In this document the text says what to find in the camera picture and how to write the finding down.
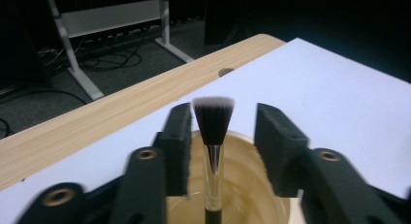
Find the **brush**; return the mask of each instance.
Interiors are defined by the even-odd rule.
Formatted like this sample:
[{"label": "brush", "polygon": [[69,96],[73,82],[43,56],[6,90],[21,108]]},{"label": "brush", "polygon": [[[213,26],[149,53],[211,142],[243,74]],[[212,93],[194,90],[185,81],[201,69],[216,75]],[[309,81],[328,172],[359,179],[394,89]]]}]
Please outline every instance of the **brush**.
[{"label": "brush", "polygon": [[234,100],[204,97],[193,100],[194,113],[204,143],[205,224],[220,224],[223,190],[223,142],[227,134]]}]

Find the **beige bowl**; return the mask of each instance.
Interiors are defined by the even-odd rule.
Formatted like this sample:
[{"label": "beige bowl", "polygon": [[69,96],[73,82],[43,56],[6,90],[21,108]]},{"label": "beige bowl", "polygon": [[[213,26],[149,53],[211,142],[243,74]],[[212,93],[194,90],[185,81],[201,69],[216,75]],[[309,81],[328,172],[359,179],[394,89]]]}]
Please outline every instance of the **beige bowl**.
[{"label": "beige bowl", "polygon": [[[204,223],[203,140],[193,132],[188,198],[168,198],[168,223]],[[276,197],[250,138],[228,132],[224,141],[223,223],[303,223],[297,199]]]}]

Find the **white metal stand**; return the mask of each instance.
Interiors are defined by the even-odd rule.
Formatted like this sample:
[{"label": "white metal stand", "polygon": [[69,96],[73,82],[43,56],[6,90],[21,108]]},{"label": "white metal stand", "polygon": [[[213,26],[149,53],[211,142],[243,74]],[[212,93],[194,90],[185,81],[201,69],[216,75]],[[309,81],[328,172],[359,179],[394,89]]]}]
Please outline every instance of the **white metal stand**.
[{"label": "white metal stand", "polygon": [[169,0],[148,0],[64,14],[58,12],[54,0],[47,1],[70,61],[68,70],[92,100],[104,94],[79,67],[70,38],[161,18],[162,38],[155,42],[184,62],[194,60],[170,44]]}]

